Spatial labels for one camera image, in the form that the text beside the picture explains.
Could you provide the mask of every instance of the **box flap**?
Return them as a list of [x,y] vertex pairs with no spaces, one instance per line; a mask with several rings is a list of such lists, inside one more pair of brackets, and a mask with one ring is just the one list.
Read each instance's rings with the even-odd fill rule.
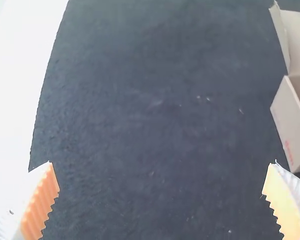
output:
[[300,172],[300,100],[288,76],[270,107],[292,173]]
[[288,74],[300,76],[300,12],[281,10],[276,1],[269,11]]

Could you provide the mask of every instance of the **gray carpet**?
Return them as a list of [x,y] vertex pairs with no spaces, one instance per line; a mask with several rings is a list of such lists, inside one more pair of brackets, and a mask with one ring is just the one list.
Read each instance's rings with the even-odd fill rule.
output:
[[45,240],[282,238],[260,199],[268,164],[287,167],[271,5],[70,0],[31,150],[61,188]]

